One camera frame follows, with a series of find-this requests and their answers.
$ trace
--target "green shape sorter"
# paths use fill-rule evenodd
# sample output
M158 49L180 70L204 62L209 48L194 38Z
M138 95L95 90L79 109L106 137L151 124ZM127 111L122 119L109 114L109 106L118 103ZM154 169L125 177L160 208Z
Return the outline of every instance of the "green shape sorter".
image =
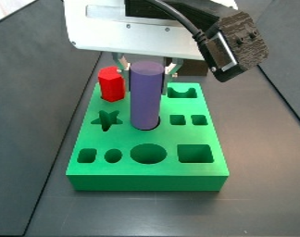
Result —
M197 83L169 83L160 125L130 124L130 93L110 103L97 83L66 171L79 191L220 191L229 176Z

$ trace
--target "square hole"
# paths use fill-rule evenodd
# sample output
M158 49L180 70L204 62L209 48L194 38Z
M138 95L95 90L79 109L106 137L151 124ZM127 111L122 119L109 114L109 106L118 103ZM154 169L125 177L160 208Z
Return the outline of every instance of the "square hole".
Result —
M177 146L181 163L213 163L214 158L208 144L180 144Z
M192 123L193 123L193 125L206 126L208 125L206 116L204 116L204 115L192 115Z
M95 149L82 149L78 154L78 163L93 163L95 160L97 150Z
M186 120L184 115L170 115L172 125L186 125Z

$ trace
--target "purple cylinder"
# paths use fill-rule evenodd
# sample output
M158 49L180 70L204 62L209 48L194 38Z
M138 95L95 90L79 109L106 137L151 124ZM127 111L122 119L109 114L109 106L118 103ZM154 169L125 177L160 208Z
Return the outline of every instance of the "purple cylinder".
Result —
M139 130L158 126L158 112L165 67L141 61L130 67L130 121Z

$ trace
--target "red cube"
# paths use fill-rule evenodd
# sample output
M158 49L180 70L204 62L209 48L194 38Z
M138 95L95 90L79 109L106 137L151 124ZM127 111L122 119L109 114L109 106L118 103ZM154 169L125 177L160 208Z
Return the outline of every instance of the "red cube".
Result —
M107 67L99 70L98 80L102 92L102 99L115 102L125 98L125 79L117 72L117 67Z

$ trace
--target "black cable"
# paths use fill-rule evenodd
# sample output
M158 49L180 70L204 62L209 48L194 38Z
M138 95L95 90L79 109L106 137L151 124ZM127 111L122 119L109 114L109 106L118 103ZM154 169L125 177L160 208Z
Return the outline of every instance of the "black cable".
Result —
M202 30L200 30L194 26L194 24L184 16L184 14L161 0L145 0L145 1L149 2L151 5L154 5L158 9L161 9L170 17L173 17L185 26L185 28L193 35L193 39L197 41L198 47L201 48L201 45L206 41L206 36Z
M170 5L168 5L161 0L146 0L146 2L149 2L151 5L154 5L157 8L160 8L169 16L172 16L174 19L177 19L177 21L189 30L192 35L196 35L200 32L197 27L193 25L192 21Z

